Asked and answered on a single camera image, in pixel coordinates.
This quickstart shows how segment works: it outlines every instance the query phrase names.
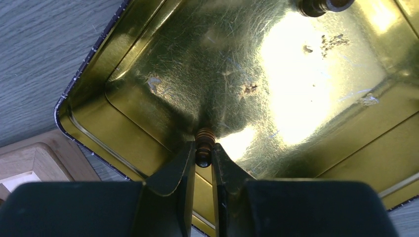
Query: wooden floor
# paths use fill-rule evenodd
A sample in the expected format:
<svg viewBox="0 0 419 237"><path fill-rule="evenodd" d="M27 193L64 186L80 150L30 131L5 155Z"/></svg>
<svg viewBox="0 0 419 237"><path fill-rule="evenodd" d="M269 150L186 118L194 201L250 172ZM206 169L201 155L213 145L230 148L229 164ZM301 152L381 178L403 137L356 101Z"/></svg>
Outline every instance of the wooden floor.
<svg viewBox="0 0 419 237"><path fill-rule="evenodd" d="M0 0L0 147L55 128L56 101L121 2ZM401 236L419 236L419 201L390 216Z"/></svg>

